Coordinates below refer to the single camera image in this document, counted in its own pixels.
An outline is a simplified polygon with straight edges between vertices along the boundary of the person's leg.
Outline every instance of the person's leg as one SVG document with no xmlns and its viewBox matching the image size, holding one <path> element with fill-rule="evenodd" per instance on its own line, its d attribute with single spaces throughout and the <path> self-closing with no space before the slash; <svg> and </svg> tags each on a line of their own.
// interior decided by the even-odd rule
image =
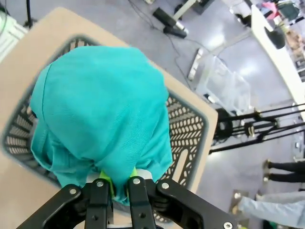
<svg viewBox="0 0 305 229">
<path fill-rule="evenodd" d="M 257 200 L 262 202 L 279 204 L 295 203 L 298 201 L 305 200 L 305 192 L 284 192 L 266 194 L 258 196 Z"/>
<path fill-rule="evenodd" d="M 242 197 L 238 209 L 246 215 L 275 222 L 280 225 L 304 228 L 305 201 L 289 204 L 267 203 Z"/>
<path fill-rule="evenodd" d="M 289 172 L 296 172 L 296 173 L 304 173 L 305 174 L 305 161 L 300 162 L 292 162 L 292 163 L 268 163 L 268 168 L 277 168 L 286 170 Z"/>
<path fill-rule="evenodd" d="M 303 183 L 305 182 L 305 174 L 290 173 L 290 174 L 274 174 L 270 173 L 266 176 L 268 180 L 288 183 Z"/>
</svg>

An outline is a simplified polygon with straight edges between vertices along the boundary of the fabric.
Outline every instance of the fabric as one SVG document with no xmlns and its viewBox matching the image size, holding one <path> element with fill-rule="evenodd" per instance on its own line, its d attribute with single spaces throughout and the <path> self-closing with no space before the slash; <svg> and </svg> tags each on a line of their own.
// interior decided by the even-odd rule
<svg viewBox="0 0 305 229">
<path fill-rule="evenodd" d="M 159 179 L 172 163 L 163 75 L 135 48 L 84 46 L 40 73 L 30 106 L 32 152 L 60 184 L 105 172 L 116 201 L 134 168 Z"/>
<path fill-rule="evenodd" d="M 283 226 L 305 228 L 305 200 L 279 204 L 242 197 L 238 208 L 246 215 L 272 221 Z"/>
<path fill-rule="evenodd" d="M 291 162 L 291 163 L 273 163 L 268 164 L 268 168 L 277 168 L 289 172 L 296 172 L 305 174 L 305 161 Z"/>
<path fill-rule="evenodd" d="M 269 180 L 287 183 L 303 183 L 305 182 L 305 174 L 289 173 L 289 174 L 274 174 L 268 175 Z"/>
<path fill-rule="evenodd" d="M 262 2 L 256 4 L 257 8 L 260 9 L 263 15 L 267 14 L 268 12 L 271 12 L 270 15 L 267 16 L 268 20 L 273 20 L 276 17 L 277 14 L 277 8 L 275 3 L 273 2 Z"/>
<path fill-rule="evenodd" d="M 277 9 L 280 11 L 281 15 L 289 21 L 296 19 L 300 13 L 300 9 L 297 8 L 292 1 L 278 3 Z"/>
<path fill-rule="evenodd" d="M 269 202 L 269 203 L 279 203 L 279 204 L 294 203 L 305 200 L 305 192 L 301 191 L 301 192 L 284 192 L 284 193 L 266 194 L 263 196 L 257 196 L 256 200 Z"/>
</svg>

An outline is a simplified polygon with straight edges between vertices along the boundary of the basket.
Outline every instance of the basket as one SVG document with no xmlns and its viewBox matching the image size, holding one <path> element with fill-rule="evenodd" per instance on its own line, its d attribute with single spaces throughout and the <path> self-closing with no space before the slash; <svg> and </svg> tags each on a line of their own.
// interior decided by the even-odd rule
<svg viewBox="0 0 305 229">
<path fill-rule="evenodd" d="M 98 45 L 85 37 L 76 37 L 68 41 L 59 52 L 56 52 L 51 61 L 77 48 L 78 46 Z M 29 104 L 31 93 L 34 88 L 32 85 L 21 99 L 15 113 L 12 114 L 2 136 L 2 147 L 11 158 L 21 166 L 29 169 L 38 176 L 60 186 L 57 178 L 52 172 L 42 168 L 35 160 L 31 152 L 31 131 L 35 126 L 35 116 Z M 161 179 L 171 178 L 182 186 L 189 188 L 193 182 L 198 167 L 197 158 L 203 151 L 204 140 L 208 126 L 203 113 L 198 112 L 182 98 L 169 92 L 166 102 L 170 123 L 170 141 L 173 154 L 173 163 L 164 173 Z M 169 220 L 164 219 L 155 213 L 157 221 L 165 223 Z"/>
</svg>

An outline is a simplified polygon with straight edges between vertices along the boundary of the pink clothing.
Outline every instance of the pink clothing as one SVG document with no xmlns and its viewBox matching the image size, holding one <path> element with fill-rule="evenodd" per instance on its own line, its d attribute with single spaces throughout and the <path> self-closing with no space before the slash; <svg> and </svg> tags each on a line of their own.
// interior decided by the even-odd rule
<svg viewBox="0 0 305 229">
<path fill-rule="evenodd" d="M 272 11 L 272 14 L 270 14 L 267 17 L 268 20 L 273 20 L 277 16 L 277 8 L 276 8 L 275 3 L 273 3 L 273 2 L 263 2 L 262 6 Z"/>
</svg>

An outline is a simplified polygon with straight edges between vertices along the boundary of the jeans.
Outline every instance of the jeans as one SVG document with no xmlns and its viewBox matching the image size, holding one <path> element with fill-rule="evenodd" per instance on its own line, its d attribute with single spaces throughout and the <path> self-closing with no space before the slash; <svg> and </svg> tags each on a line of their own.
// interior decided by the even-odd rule
<svg viewBox="0 0 305 229">
<path fill-rule="evenodd" d="M 289 183 L 305 182 L 305 161 L 292 163 L 269 163 L 269 168 L 276 168 L 292 173 L 289 174 L 269 174 L 269 180 Z"/>
<path fill-rule="evenodd" d="M 289 195 L 285 194 L 273 198 L 273 201 L 277 202 L 271 203 L 242 197 L 238 204 L 238 208 L 249 216 L 265 219 L 284 226 L 305 228 L 305 195 L 300 199 L 304 200 L 291 203 L 290 201 L 292 201 L 293 198 L 290 198 Z"/>
</svg>

